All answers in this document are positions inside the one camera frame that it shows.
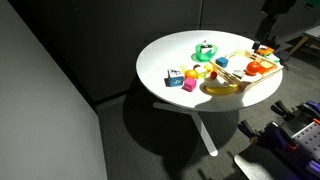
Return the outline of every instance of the table top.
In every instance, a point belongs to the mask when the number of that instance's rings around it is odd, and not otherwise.
[[[220,31],[184,31],[162,37],[149,44],[140,53],[136,69],[144,86],[160,99],[176,106],[206,112],[224,112],[238,110],[254,105],[272,95],[282,81],[282,70],[272,77],[260,82],[243,93],[229,95],[209,95],[203,92],[204,79],[197,80],[197,87],[188,92],[182,87],[167,87],[165,78],[167,70],[186,65],[189,69],[196,64],[192,59],[195,47],[204,40],[218,47],[213,59],[228,55],[237,50],[252,51],[253,41],[231,33]]]

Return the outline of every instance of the orange fruit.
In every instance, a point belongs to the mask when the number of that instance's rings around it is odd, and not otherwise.
[[[184,75],[186,78],[193,78],[193,79],[198,78],[198,72],[196,70],[188,70]]]

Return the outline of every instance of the purple part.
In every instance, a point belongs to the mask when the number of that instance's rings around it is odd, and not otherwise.
[[[318,173],[320,173],[320,168],[319,168],[319,167],[315,166],[314,164],[309,164],[309,166],[310,166],[313,170],[315,170],[315,171],[317,171]]]
[[[313,101],[308,101],[307,105],[311,106],[315,111],[317,111],[317,113],[320,114],[320,104],[313,102]]]
[[[316,166],[318,169],[320,169],[320,164],[314,160],[311,160],[309,164],[312,164],[312,165]]]

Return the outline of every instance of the floor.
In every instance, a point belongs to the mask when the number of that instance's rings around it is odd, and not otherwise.
[[[219,150],[211,157],[189,115],[154,109],[159,101],[143,86],[97,107],[109,180],[242,180],[233,157],[250,143],[237,124],[257,130],[283,122],[270,110],[278,100],[291,108],[320,100],[320,54],[302,48],[288,62],[279,89],[261,103],[227,113],[200,113]]]

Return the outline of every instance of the plastic fruit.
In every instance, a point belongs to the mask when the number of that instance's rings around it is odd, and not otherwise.
[[[193,66],[193,70],[195,70],[196,68],[201,67],[199,64],[196,64]]]
[[[181,70],[182,70],[183,73],[185,73],[185,72],[187,71],[187,66],[186,66],[185,64],[182,64],[182,65],[180,66],[180,68],[181,68]]]
[[[211,73],[213,71],[213,65],[211,63],[204,65],[204,68],[207,70],[207,73]]]
[[[259,72],[261,64],[259,62],[253,61],[248,63],[246,68],[246,74],[249,76],[255,76]]]
[[[212,94],[220,94],[220,95],[226,95],[231,94],[238,90],[238,85],[231,85],[227,87],[204,87],[206,91]]]
[[[193,79],[197,79],[198,78],[198,72],[196,70],[188,70],[185,73],[185,77],[186,78],[193,78]]]
[[[216,79],[217,76],[218,76],[218,74],[217,74],[217,72],[215,72],[215,71],[212,71],[211,74],[210,74],[210,78],[211,78],[211,79]]]

